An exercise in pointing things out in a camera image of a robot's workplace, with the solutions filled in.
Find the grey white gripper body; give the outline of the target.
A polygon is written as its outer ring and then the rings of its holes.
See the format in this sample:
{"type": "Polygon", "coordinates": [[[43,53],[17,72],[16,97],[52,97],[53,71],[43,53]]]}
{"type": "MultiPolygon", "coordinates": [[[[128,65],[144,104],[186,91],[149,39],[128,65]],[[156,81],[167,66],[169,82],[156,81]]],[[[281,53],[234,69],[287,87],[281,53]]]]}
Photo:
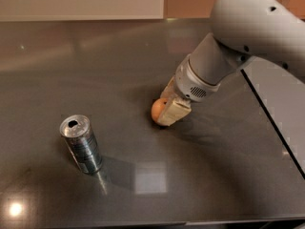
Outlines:
{"type": "Polygon", "coordinates": [[[182,98],[193,102],[202,102],[208,96],[216,93],[220,85],[211,85],[199,78],[190,64],[190,56],[177,67],[173,77],[174,91],[182,98]]]}

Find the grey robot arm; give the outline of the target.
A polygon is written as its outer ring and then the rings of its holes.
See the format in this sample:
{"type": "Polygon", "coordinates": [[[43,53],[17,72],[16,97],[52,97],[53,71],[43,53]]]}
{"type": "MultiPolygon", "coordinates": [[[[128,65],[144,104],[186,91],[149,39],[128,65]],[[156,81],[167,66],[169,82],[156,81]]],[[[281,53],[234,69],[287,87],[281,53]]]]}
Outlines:
{"type": "Polygon", "coordinates": [[[177,67],[152,120],[171,126],[216,93],[229,74],[260,57],[300,79],[305,72],[305,22],[276,0],[216,0],[211,32],[177,67]]]}

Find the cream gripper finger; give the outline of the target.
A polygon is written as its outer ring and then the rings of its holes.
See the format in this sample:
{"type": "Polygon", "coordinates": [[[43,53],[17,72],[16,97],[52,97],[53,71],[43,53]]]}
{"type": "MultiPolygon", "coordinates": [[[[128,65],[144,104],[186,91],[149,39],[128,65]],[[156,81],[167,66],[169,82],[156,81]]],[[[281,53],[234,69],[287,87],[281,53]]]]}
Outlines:
{"type": "Polygon", "coordinates": [[[161,103],[164,107],[156,119],[160,126],[171,126],[192,111],[191,101],[177,94],[161,97],[161,103]]]}
{"type": "Polygon", "coordinates": [[[168,82],[167,86],[162,91],[162,93],[160,95],[161,98],[171,99],[171,98],[173,98],[175,96],[173,84],[174,84],[174,77],[172,77],[170,79],[170,81],[168,82]]]}

